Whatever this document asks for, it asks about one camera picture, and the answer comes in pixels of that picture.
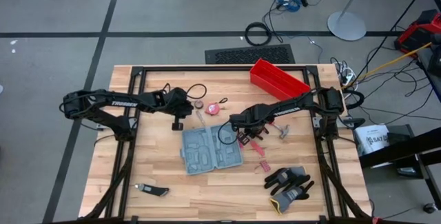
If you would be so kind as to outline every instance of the yellow cable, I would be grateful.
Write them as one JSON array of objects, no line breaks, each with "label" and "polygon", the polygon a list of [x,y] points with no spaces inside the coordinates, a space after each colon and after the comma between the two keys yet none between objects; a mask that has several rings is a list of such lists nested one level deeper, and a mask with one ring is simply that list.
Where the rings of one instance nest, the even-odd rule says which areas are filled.
[{"label": "yellow cable", "polygon": [[[390,62],[387,62],[387,63],[385,63],[385,64],[382,64],[382,65],[378,66],[377,68],[373,69],[372,71],[367,72],[367,73],[361,75],[361,76],[360,76],[360,79],[358,79],[358,81],[363,80],[365,77],[369,76],[370,74],[373,74],[374,72],[376,72],[376,71],[378,71],[378,70],[381,70],[381,69],[387,67],[388,65],[391,65],[391,64],[393,64],[393,63],[397,63],[397,62],[399,62],[400,60],[402,60],[402,59],[404,59],[404,58],[407,58],[407,57],[411,56],[412,54],[415,54],[416,52],[418,52],[418,51],[421,50],[421,49],[427,48],[427,47],[430,46],[431,44],[432,44],[432,42],[429,42],[428,44],[422,46],[421,48],[418,48],[418,49],[415,49],[415,50],[413,50],[413,51],[410,51],[410,52],[408,52],[408,53],[406,53],[406,54],[404,54],[404,55],[402,55],[402,56],[400,56],[400,57],[398,57],[398,58],[396,58],[396,59],[394,59],[394,60],[392,60],[392,61],[390,61]],[[348,84],[348,85],[346,85],[346,86],[343,86],[342,89],[345,89],[345,88],[349,87],[350,85],[352,85],[352,84],[354,84],[354,83],[351,83],[351,84]]]}]

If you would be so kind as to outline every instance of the hammer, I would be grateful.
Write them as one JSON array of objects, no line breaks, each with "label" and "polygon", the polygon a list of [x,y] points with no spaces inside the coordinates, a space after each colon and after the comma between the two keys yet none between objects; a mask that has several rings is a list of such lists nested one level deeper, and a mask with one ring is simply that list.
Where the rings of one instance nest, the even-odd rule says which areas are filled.
[{"label": "hammer", "polygon": [[289,128],[288,128],[289,125],[286,125],[285,127],[280,127],[275,123],[271,123],[271,125],[273,125],[275,128],[277,128],[280,131],[280,135],[278,136],[279,138],[283,139],[285,136],[287,136],[289,132]]}]

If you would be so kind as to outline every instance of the brand logo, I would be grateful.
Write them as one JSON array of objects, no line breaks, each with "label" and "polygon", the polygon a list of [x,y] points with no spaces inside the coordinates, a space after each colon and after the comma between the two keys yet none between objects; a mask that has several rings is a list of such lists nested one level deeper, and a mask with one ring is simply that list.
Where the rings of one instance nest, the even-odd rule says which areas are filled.
[{"label": "brand logo", "polygon": [[281,115],[289,114],[289,113],[292,113],[292,112],[295,112],[295,111],[299,111],[299,110],[300,110],[300,108],[292,108],[290,110],[284,110],[284,111],[281,111],[279,113],[275,113],[274,115],[275,116],[281,116]]},{"label": "brand logo", "polygon": [[138,105],[138,103],[125,103],[125,102],[120,102],[120,101],[113,101],[112,105],[113,106],[124,106],[124,107],[136,107]]}]

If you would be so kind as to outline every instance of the round stand base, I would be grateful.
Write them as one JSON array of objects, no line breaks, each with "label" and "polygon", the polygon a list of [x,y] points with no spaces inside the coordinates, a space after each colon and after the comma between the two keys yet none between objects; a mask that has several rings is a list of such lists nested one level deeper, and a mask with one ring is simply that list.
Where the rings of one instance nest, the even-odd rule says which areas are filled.
[{"label": "round stand base", "polygon": [[328,18],[328,28],[335,36],[345,41],[356,41],[366,34],[365,22],[355,14],[346,12],[337,23],[341,11],[331,14]]}]

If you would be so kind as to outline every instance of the black floor line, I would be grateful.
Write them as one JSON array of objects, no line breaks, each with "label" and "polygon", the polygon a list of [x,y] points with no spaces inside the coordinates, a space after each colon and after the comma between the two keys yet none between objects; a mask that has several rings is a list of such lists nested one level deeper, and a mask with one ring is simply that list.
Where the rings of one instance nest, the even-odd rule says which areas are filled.
[{"label": "black floor line", "polygon": [[[277,31],[286,36],[333,37],[330,31]],[[402,32],[368,31],[365,37],[397,37]],[[182,31],[182,32],[4,32],[0,38],[179,38],[179,37],[240,37],[244,31]],[[263,31],[251,31],[249,36],[266,36]]]},{"label": "black floor line", "polygon": [[[96,74],[96,69],[98,68],[99,59],[101,57],[101,53],[103,51],[103,46],[105,43],[105,34],[109,31],[110,22],[115,11],[116,1],[117,0],[110,0],[109,8],[107,9],[103,27],[101,28],[101,33],[99,35],[99,40],[96,44],[94,56],[92,57],[88,76],[84,83],[84,90],[90,90],[90,88],[92,87],[93,80]],[[72,124],[68,142],[66,144],[63,158],[61,159],[61,164],[57,173],[57,177],[55,179],[54,187],[52,188],[49,203],[46,207],[46,211],[43,217],[43,223],[52,223],[54,220],[55,212],[57,211],[57,205],[63,191],[66,175],[68,174],[70,160],[75,149],[76,139],[80,130],[80,122],[81,121],[74,121],[74,123]]]}]

